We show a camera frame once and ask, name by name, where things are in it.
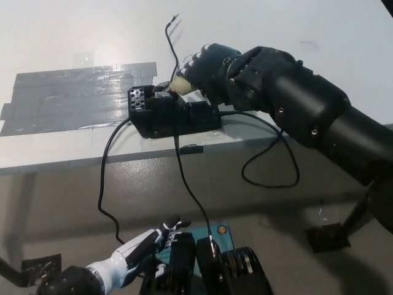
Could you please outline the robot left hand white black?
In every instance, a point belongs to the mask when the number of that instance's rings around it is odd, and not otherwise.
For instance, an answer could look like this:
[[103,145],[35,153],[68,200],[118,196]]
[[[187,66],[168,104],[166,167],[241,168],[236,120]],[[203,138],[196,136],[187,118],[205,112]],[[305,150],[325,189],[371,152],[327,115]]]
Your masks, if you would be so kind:
[[99,282],[101,293],[110,294],[115,288],[123,288],[134,280],[141,273],[142,263],[170,245],[179,229],[189,225],[190,221],[181,221],[178,215],[174,215],[158,227],[124,243],[109,258],[88,265],[87,269]]

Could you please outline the robot right hand black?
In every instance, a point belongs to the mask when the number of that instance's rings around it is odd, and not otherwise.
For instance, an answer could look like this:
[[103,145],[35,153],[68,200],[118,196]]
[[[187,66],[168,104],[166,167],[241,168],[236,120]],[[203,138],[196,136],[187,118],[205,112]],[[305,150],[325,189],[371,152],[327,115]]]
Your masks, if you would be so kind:
[[240,55],[239,50],[226,45],[206,44],[184,64],[176,76],[185,79],[192,88],[198,89],[211,104],[219,105],[227,100],[227,69]]

